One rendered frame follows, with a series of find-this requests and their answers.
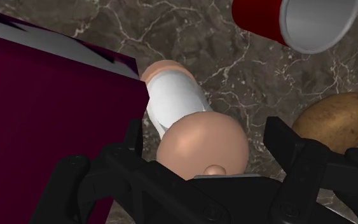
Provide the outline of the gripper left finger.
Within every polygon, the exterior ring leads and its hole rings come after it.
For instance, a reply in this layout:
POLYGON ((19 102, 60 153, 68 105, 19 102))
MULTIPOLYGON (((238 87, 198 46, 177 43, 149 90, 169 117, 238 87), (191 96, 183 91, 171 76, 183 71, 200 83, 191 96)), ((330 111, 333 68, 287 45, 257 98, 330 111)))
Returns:
POLYGON ((86 155, 61 158, 29 224, 88 224, 97 201, 112 197, 135 224, 230 224, 228 210, 142 150, 139 119, 128 124, 122 143, 86 155))

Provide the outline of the bald figure in white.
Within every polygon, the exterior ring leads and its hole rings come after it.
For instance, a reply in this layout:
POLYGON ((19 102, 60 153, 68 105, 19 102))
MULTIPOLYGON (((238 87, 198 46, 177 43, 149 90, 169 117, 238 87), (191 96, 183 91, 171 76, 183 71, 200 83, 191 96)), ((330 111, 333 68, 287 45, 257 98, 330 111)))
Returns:
POLYGON ((141 75, 147 113, 161 141, 159 163, 185 180, 243 174, 249 142, 232 117, 215 112, 194 76, 180 63, 161 60, 141 75))

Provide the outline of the red can with grey rim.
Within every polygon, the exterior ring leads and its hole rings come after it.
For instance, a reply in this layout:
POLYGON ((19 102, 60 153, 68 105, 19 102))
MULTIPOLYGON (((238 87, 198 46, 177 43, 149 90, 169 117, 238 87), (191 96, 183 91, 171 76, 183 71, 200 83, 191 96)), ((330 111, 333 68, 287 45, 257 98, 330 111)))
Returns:
POLYGON ((358 14, 358 0, 233 0, 231 14, 243 30, 303 54, 339 42, 358 14))

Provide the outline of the dark maroon box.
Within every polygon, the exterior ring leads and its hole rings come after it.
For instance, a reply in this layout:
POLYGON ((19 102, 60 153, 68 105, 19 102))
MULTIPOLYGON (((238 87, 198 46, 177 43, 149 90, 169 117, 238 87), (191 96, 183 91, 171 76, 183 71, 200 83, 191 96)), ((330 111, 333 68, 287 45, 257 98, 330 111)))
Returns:
POLYGON ((0 224, 28 224, 55 164, 144 114, 134 58, 0 13, 0 224))

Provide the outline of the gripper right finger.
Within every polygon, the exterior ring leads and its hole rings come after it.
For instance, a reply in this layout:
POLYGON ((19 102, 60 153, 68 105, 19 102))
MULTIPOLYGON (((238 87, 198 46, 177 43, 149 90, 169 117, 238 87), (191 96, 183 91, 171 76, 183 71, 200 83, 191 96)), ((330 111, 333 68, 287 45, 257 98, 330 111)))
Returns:
POLYGON ((321 188, 332 190, 358 217, 358 148, 335 153, 299 137, 277 116, 267 118, 263 143, 286 173, 268 212, 270 224, 350 224, 316 205, 321 188))

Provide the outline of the brown potato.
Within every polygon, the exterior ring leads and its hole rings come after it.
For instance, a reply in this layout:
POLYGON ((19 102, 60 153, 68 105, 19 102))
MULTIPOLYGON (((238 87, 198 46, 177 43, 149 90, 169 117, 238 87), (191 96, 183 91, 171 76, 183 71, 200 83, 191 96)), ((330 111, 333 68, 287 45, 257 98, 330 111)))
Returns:
POLYGON ((292 129, 302 138, 314 139, 344 154, 358 146, 358 92, 330 95, 309 106, 292 129))

